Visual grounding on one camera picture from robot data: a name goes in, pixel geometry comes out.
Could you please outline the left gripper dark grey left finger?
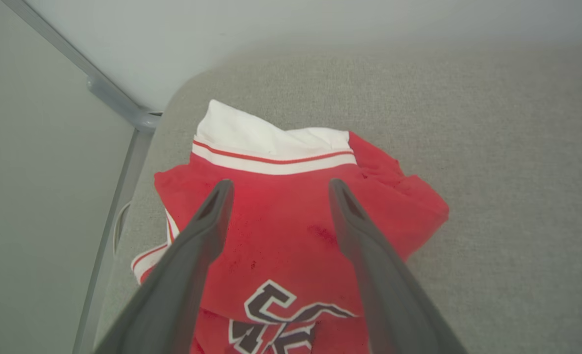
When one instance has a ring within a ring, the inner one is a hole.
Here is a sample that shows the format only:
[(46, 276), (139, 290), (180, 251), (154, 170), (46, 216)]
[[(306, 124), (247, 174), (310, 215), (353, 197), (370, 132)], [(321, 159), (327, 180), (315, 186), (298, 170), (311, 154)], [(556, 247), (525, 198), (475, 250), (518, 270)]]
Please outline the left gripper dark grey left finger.
[(95, 349), (96, 354), (188, 354), (206, 276), (223, 251), (234, 184), (217, 183)]

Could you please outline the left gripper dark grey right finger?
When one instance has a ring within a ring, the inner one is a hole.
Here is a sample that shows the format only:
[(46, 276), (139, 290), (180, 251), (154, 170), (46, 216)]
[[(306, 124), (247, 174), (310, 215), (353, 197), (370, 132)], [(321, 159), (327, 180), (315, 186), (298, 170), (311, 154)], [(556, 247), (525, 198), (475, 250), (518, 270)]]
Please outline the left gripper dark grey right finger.
[(341, 179), (329, 183), (337, 242), (354, 267), (374, 354), (464, 354), (466, 349)]

